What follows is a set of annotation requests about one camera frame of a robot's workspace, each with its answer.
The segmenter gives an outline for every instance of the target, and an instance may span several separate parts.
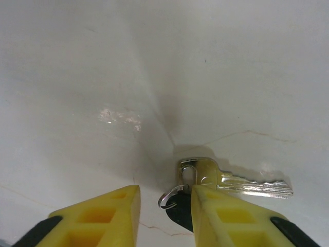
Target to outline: white surface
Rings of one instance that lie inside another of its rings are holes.
[[[1,1],[0,239],[136,183],[138,247],[193,246],[156,203],[175,161],[203,155],[287,179],[293,198],[247,200],[329,245],[328,12],[311,0]]]

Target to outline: crack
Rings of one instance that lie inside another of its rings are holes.
[[[10,191],[10,192],[12,192],[12,193],[14,193],[14,194],[17,194],[17,195],[19,195],[19,196],[21,196],[21,197],[24,197],[25,199],[27,199],[27,200],[29,200],[29,201],[31,201],[31,202],[34,202],[34,203],[36,203],[36,204],[38,204],[38,205],[46,206],[46,207],[50,207],[50,208],[54,208],[54,209],[56,209],[56,207],[53,207],[53,206],[50,206],[50,205],[47,205],[47,204],[44,204],[44,203],[38,202],[38,201],[36,201],[36,200],[34,200],[34,199],[32,199],[32,198],[29,198],[29,197],[23,195],[22,193],[19,193],[19,192],[15,191],[15,190],[13,190],[13,189],[11,189],[11,188],[8,188],[8,187],[6,187],[6,186],[4,186],[4,185],[1,185],[1,184],[0,184],[0,188],[5,189],[5,190],[8,190],[8,191]]]
[[[234,132],[234,133],[231,133],[231,134],[228,134],[228,135],[224,135],[224,136],[221,136],[215,140],[212,140],[210,142],[207,142],[207,143],[204,143],[202,145],[199,145],[199,146],[195,146],[195,147],[192,147],[192,148],[189,148],[189,149],[186,149],[186,150],[183,150],[183,151],[178,151],[174,154],[178,154],[178,153],[183,153],[183,152],[186,152],[186,151],[189,151],[189,150],[192,150],[192,149],[195,149],[195,148],[199,148],[199,147],[202,147],[202,146],[205,146],[205,145],[209,145],[209,144],[212,144],[214,142],[217,142],[219,140],[222,140],[222,139],[226,139],[226,138],[229,138],[231,136],[234,136],[234,135],[238,135],[238,134],[254,134],[254,135],[261,135],[261,136],[266,136],[272,140],[277,140],[279,142],[283,142],[283,143],[296,143],[297,140],[289,140],[289,139],[281,139],[281,138],[278,138],[278,137],[275,137],[275,136],[272,136],[270,134],[267,134],[267,133],[262,133],[262,132],[257,132],[257,131],[253,131],[253,130],[246,130],[246,131],[241,131],[241,132]]]
[[[166,235],[171,236],[171,237],[173,237],[173,236],[178,236],[178,235],[194,236],[194,234],[191,234],[191,233],[174,233],[174,234],[170,234],[170,233],[167,233],[167,232],[165,232],[164,230],[162,230],[162,229],[160,229],[160,228],[158,228],[158,227],[156,227],[156,226],[148,226],[148,225],[145,225],[145,224],[142,223],[142,222],[139,222],[139,224],[141,224],[142,226],[145,226],[145,227],[148,228],[148,229],[157,229],[157,230],[160,230],[161,232],[163,232],[163,233],[165,233]]]

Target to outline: white floor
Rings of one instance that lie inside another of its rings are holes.
[[[175,162],[284,178],[246,197],[329,245],[329,2],[0,1],[0,239],[141,186],[138,247],[194,246],[157,207]]]

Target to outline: key ring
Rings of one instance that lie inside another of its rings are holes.
[[[170,190],[167,193],[164,193],[158,201],[158,206],[159,208],[163,209],[163,210],[167,210],[169,208],[173,208],[174,206],[176,206],[177,204],[174,202],[170,205],[166,205],[166,203],[168,202],[169,198],[178,194],[179,191],[182,191],[184,189],[189,189],[189,185],[188,184],[180,184],[178,186],[176,186],[175,188],[173,188],[172,190]]]

